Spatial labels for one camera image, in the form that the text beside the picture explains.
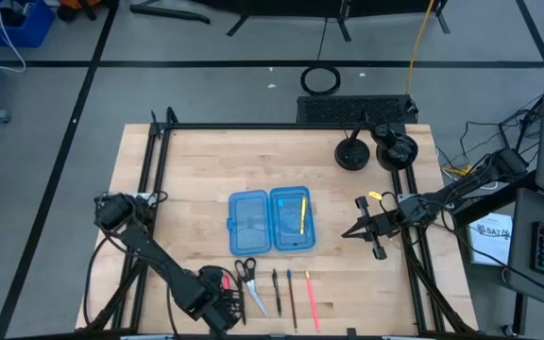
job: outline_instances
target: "blue plastic case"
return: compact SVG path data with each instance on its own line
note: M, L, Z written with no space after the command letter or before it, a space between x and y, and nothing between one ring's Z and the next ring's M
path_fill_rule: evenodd
M229 197L230 252L237 256L269 251L270 213L264 190L235 193Z
M301 234L302 199L307 199L304 232ZM302 250L316 243L310 191L304 186L276 188L270 192L274 247L280 251Z

